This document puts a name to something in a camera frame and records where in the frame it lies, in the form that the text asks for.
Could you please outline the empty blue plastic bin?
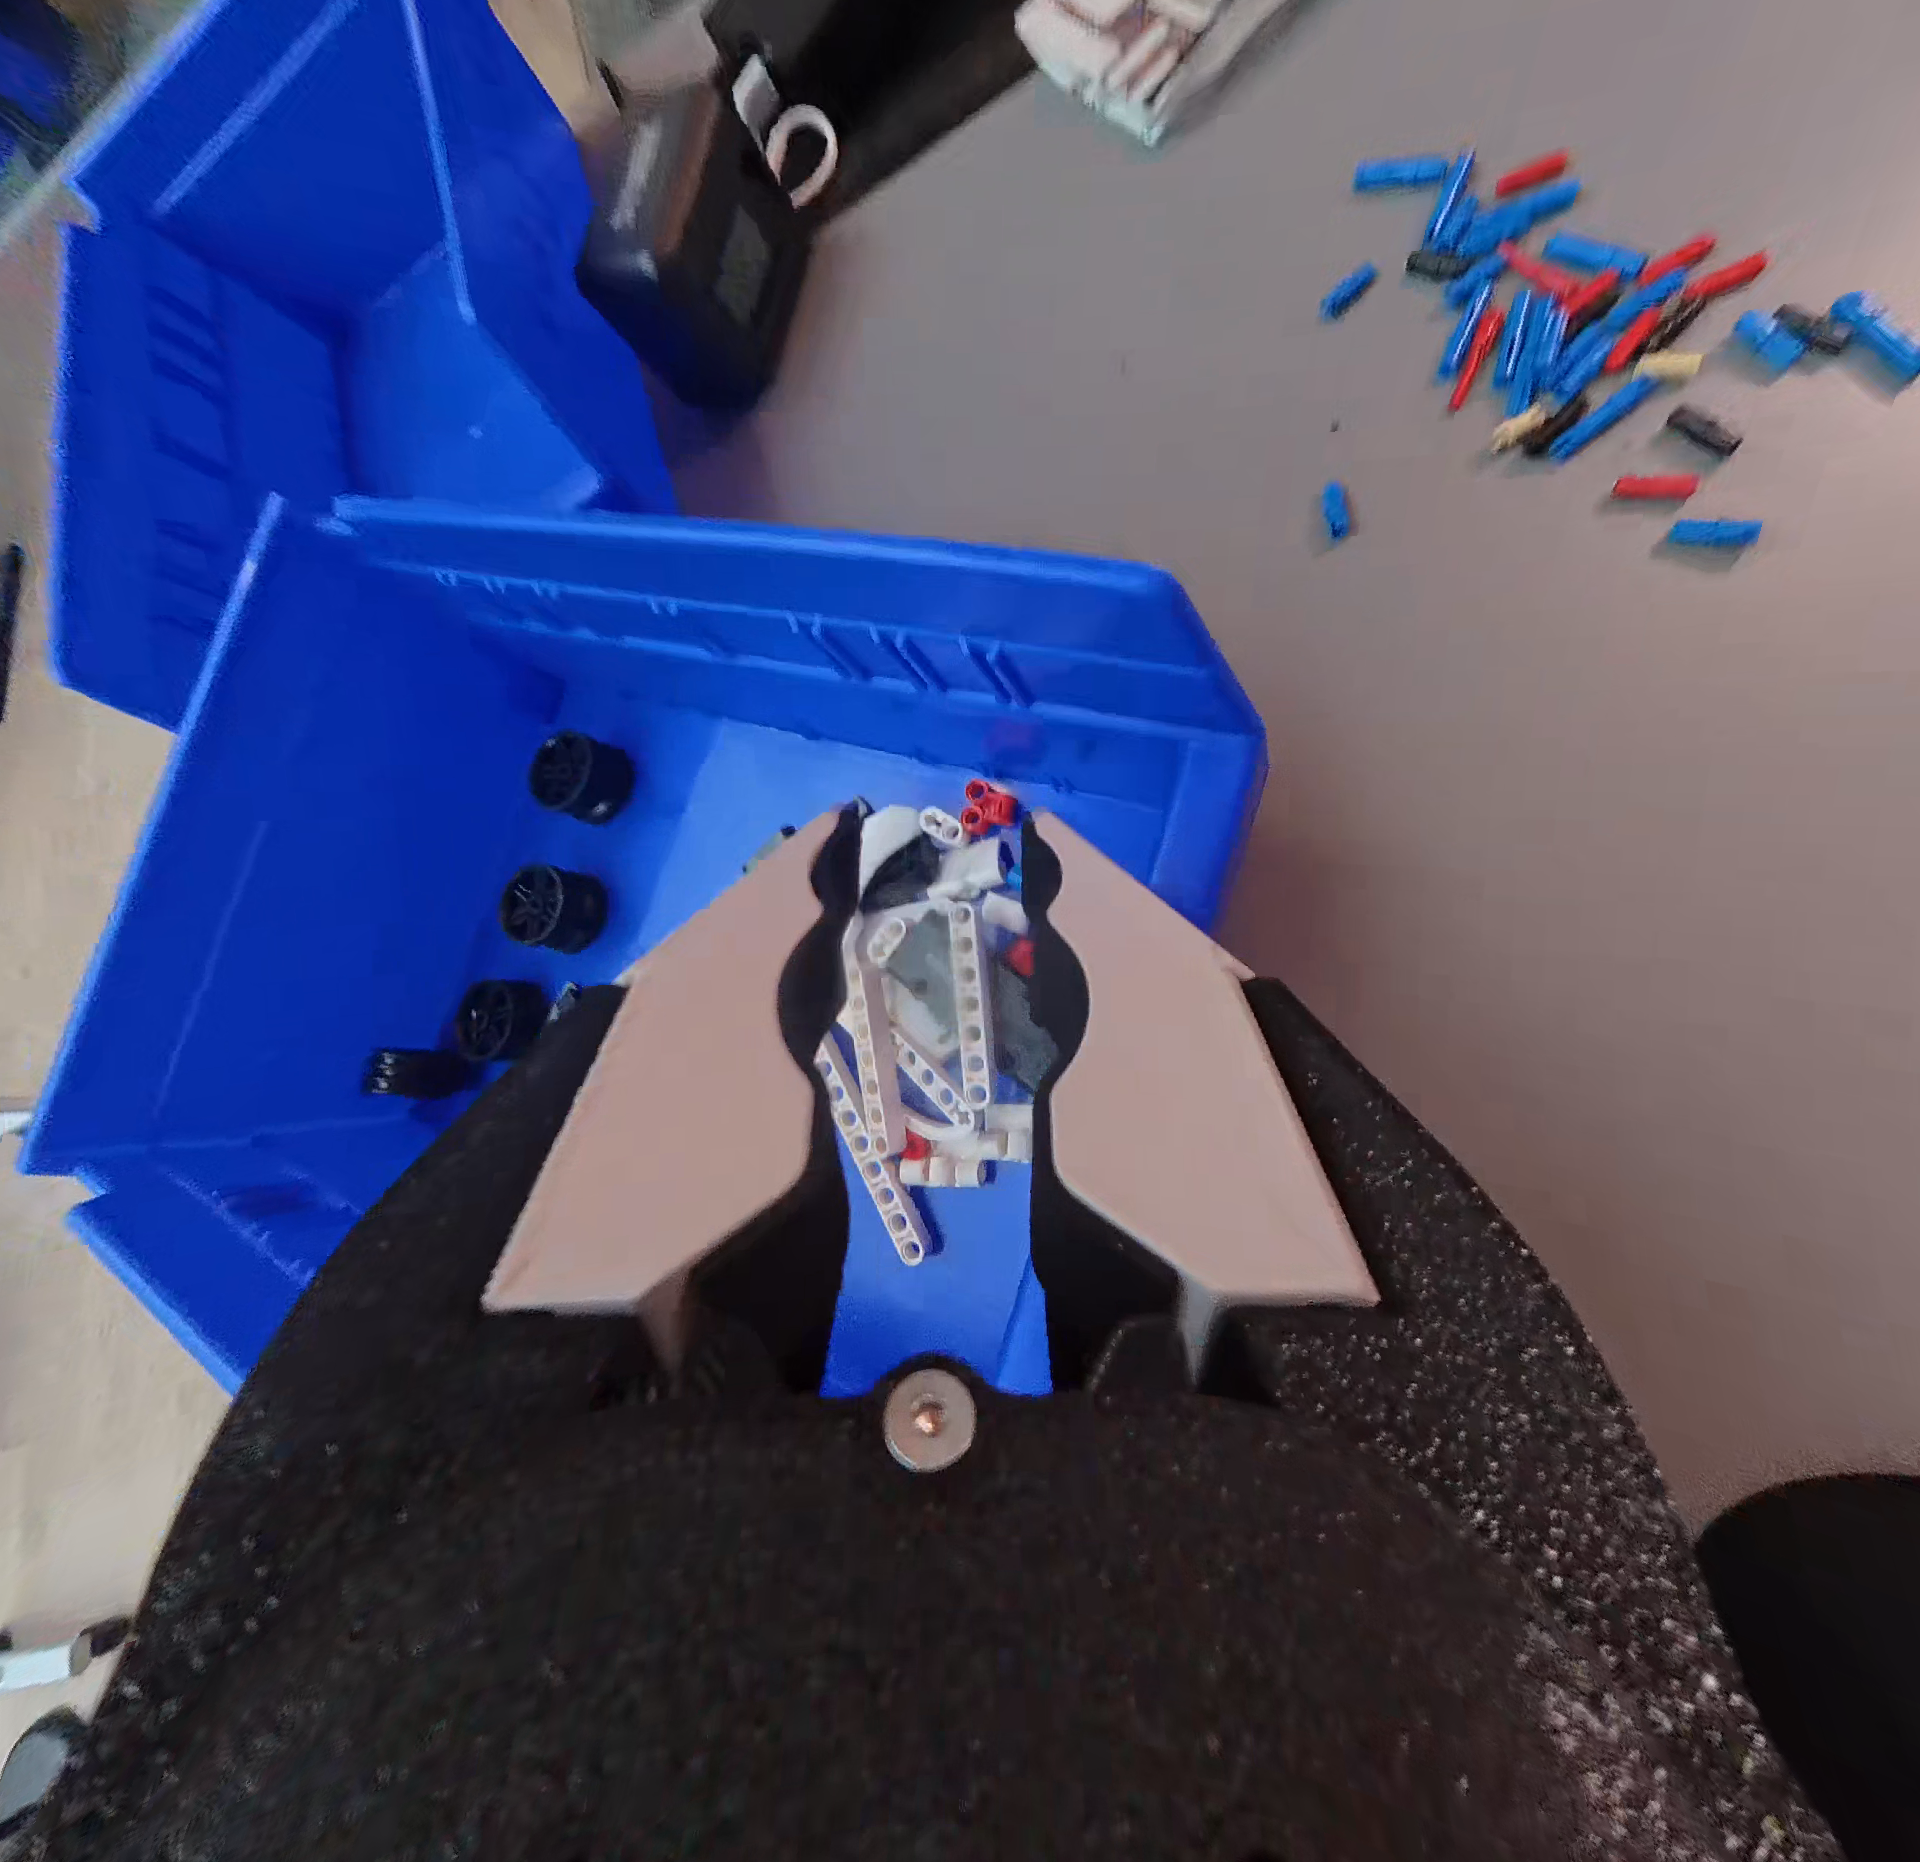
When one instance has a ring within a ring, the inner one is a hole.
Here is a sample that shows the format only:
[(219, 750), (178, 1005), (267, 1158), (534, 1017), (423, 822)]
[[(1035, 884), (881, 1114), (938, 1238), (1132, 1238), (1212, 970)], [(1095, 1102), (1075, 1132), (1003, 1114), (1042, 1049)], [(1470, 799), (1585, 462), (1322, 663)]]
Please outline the empty blue plastic bin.
[(271, 496), (678, 513), (574, 281), (576, 139), (488, 0), (210, 0), (68, 185), (68, 690), (175, 731)]

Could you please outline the blue plastic bin with parts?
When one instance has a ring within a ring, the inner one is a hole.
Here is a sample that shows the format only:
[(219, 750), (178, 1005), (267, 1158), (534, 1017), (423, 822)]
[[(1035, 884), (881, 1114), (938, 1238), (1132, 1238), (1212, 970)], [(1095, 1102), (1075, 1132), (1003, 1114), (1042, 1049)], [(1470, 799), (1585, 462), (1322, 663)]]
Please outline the blue plastic bin with parts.
[[(540, 808), (576, 731), (636, 765)], [(472, 1102), (372, 1098), (482, 981), (612, 982), (781, 828), (855, 799), (1053, 813), (1211, 930), (1266, 728), (1181, 584), (1044, 550), (665, 516), (275, 498), (175, 735), (18, 1167), (235, 1392), (357, 1219)], [(562, 956), (498, 925), (599, 876)]]

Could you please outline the black bag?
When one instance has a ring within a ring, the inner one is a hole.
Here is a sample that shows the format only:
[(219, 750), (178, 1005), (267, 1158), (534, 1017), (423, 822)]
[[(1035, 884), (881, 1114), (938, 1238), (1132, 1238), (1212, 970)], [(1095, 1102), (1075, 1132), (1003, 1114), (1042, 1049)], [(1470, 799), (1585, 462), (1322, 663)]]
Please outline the black bag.
[(707, 0), (728, 76), (758, 58), (784, 106), (818, 109), (838, 141), (825, 224), (863, 202), (1036, 65), (1014, 18), (1026, 0)]

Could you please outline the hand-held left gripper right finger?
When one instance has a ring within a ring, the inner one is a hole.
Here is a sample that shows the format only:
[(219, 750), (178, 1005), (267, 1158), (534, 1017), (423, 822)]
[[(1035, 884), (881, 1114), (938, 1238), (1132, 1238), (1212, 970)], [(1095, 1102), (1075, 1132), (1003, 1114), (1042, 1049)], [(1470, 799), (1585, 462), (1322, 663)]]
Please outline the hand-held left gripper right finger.
[(1058, 1045), (1028, 1226), (1053, 1388), (1088, 1388), (1132, 1322), (1194, 1382), (1250, 1316), (1376, 1313), (1252, 973), (1065, 818), (1041, 815), (1023, 851), (1035, 1012)]

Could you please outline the office chair base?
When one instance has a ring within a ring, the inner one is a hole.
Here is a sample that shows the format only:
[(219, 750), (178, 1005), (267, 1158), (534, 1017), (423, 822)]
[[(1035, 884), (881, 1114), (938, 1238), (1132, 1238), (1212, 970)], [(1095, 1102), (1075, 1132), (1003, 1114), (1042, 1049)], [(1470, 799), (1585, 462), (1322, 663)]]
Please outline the office chair base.
[[(130, 1639), (126, 1615), (89, 1625), (74, 1637), (21, 1648), (3, 1633), (3, 1698), (52, 1690), (80, 1681), (96, 1663), (113, 1659)], [(73, 1765), (87, 1735), (84, 1716), (61, 1704), (3, 1736), (3, 1834), (25, 1827)]]

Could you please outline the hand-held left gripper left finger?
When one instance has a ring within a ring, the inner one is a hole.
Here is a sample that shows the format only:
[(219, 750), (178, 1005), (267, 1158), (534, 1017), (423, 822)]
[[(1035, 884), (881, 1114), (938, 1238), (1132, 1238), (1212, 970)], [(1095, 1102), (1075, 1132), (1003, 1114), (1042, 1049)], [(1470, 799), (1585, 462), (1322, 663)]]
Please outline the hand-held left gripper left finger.
[(681, 1378), (697, 1269), (808, 1167), (817, 1076), (781, 982), (825, 916), (815, 871), (858, 808), (808, 821), (620, 977), (620, 1007), (485, 1289), (493, 1316), (625, 1318)]

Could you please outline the person's black pants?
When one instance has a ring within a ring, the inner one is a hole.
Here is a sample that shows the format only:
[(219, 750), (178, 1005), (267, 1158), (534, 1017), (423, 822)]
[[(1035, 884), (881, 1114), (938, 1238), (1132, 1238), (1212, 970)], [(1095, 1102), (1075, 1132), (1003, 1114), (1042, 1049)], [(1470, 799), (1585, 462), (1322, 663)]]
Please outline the person's black pants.
[(1846, 1859), (1918, 1857), (1918, 1479), (1761, 1491), (1696, 1541), (1771, 1741)]

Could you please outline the pile of white toy beams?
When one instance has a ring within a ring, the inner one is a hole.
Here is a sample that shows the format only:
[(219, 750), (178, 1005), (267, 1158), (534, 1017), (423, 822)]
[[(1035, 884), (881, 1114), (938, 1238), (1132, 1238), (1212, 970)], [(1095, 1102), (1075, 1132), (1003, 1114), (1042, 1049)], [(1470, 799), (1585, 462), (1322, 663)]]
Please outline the pile of white toy beams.
[(905, 1271), (945, 1248), (935, 1197), (985, 1194), (1036, 1158), (1058, 1061), (1032, 1005), (1038, 945), (1012, 787), (860, 816), (838, 941), (843, 999), (812, 1067), (851, 1183)]

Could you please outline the pile of blue red pins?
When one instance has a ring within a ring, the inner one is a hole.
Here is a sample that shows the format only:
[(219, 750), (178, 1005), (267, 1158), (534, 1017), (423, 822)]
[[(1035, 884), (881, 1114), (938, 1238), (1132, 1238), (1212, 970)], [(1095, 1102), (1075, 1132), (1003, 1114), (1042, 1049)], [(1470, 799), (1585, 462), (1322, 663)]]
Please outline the pile of blue red pins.
[(1644, 251), (1573, 229), (1585, 183), (1567, 149), (1501, 170), (1487, 189), (1473, 146), (1373, 156), (1357, 165), (1352, 192), (1429, 196), (1405, 281), (1435, 290), (1448, 319), (1432, 370), (1447, 410), (1463, 414), (1480, 396), (1501, 405), (1487, 461), (1567, 468), (1647, 417), (1655, 467), (1614, 477), (1602, 503), (1665, 516), (1663, 545), (1675, 553), (1735, 557), (1761, 542), (1763, 520), (1696, 510), (1744, 436), (1695, 396), (1711, 352), (1690, 342), (1765, 287), (1769, 251), (1725, 255), (1711, 230)]

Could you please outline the black electronic device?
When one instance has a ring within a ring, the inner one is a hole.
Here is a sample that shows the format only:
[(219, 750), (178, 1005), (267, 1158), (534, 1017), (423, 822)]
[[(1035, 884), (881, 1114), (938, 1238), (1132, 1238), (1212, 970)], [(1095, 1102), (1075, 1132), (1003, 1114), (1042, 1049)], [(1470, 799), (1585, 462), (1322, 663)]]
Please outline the black electronic device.
[(583, 146), (587, 304), (682, 406), (753, 410), (805, 288), (810, 229), (731, 85), (625, 93)]

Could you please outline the black toy wheel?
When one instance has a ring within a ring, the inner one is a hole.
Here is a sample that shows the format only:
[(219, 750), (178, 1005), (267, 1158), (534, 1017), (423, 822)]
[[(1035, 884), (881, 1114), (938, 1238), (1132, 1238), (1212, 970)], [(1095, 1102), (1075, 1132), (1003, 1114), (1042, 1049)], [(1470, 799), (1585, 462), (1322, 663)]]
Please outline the black toy wheel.
[(451, 1020), (451, 1047), (470, 1068), (518, 1061), (551, 1018), (551, 999), (538, 982), (482, 979), (460, 997)]
[(529, 793), (544, 813), (587, 826), (607, 826), (620, 816), (636, 781), (636, 765), (625, 749), (576, 728), (544, 738), (526, 770)]
[(518, 867), (496, 903), (509, 941), (560, 956), (583, 954), (601, 941), (610, 914), (612, 896), (601, 876), (556, 864)]

